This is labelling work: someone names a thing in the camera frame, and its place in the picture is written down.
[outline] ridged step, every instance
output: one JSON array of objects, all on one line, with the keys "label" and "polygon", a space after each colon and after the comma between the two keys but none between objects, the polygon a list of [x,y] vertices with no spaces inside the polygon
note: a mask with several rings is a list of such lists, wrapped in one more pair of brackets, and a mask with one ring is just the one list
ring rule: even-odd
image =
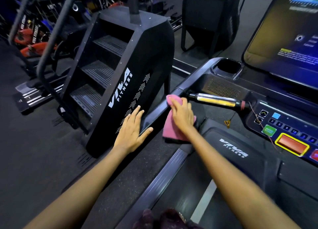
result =
[{"label": "ridged step", "polygon": [[117,39],[115,37],[112,37],[110,35],[98,38],[97,40],[94,41],[94,43],[116,54],[119,57],[122,57],[128,45],[128,43],[120,39]]},{"label": "ridged step", "polygon": [[113,77],[114,70],[105,63],[97,60],[81,68],[83,72],[98,82],[103,88],[107,88]]},{"label": "ridged step", "polygon": [[88,84],[71,92],[70,96],[90,117],[93,117],[101,100],[101,95]]}]

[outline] green button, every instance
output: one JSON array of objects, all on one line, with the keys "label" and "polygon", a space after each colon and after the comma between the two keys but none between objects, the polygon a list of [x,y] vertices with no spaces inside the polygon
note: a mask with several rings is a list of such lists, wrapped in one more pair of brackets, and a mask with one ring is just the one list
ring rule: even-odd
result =
[{"label": "green button", "polygon": [[276,128],[269,126],[267,124],[267,125],[265,125],[264,129],[262,130],[262,133],[268,135],[269,137],[272,137],[275,134],[276,130],[277,130]]}]

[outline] pink cloth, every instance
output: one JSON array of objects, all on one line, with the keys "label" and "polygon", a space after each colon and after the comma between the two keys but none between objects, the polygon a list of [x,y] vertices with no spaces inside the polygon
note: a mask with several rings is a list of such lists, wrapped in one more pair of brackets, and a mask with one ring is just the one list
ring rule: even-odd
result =
[{"label": "pink cloth", "polygon": [[[169,98],[172,98],[176,100],[178,103],[182,105],[182,100],[177,95],[167,95],[167,103],[171,106],[171,101]],[[181,132],[181,130],[176,126],[175,122],[173,121],[172,117],[172,110],[169,111],[169,114],[167,116],[166,122],[163,127],[163,133],[162,136],[167,139],[176,139],[176,140],[182,140],[182,141],[189,141],[186,136]]]}]

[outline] screen bezel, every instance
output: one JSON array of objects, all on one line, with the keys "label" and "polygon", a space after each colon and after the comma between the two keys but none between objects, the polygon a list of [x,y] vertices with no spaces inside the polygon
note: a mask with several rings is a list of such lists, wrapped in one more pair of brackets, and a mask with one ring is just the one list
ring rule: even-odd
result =
[{"label": "screen bezel", "polygon": [[[300,66],[296,66],[287,62],[262,57],[260,55],[253,54],[248,51],[250,45],[252,44],[254,38],[257,35],[258,30],[262,26],[269,10],[272,8],[275,1],[276,0],[272,0],[263,18],[261,19],[257,29],[253,33],[250,41],[248,42],[242,55],[242,61],[248,66],[267,71],[275,76],[318,90],[318,72]],[[308,77],[317,77],[317,79],[316,81],[314,81],[313,79],[309,81],[307,79]]]}]

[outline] speaker grille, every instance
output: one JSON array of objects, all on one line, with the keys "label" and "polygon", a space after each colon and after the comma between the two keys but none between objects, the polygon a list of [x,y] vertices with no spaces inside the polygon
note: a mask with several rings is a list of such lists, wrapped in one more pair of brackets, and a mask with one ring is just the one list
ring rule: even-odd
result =
[{"label": "speaker grille", "polygon": [[216,95],[227,98],[237,98],[238,95],[241,93],[239,90],[230,88],[214,80],[209,83],[207,90],[215,93]]},{"label": "speaker grille", "polygon": [[148,73],[145,78],[143,79],[139,89],[138,89],[138,92],[136,93],[135,97],[133,98],[133,101],[131,102],[130,106],[129,106],[129,109],[128,111],[125,113],[125,116],[124,118],[122,119],[121,123],[120,123],[120,126],[119,128],[116,130],[116,134],[119,133],[120,129],[121,129],[121,126],[122,126],[122,123],[124,122],[125,118],[127,117],[128,114],[131,114],[133,112],[133,109],[136,107],[136,104],[137,104],[137,101],[138,99],[140,98],[143,90],[145,89],[146,87],[146,84],[147,82],[149,81],[150,79],[150,73]]}]

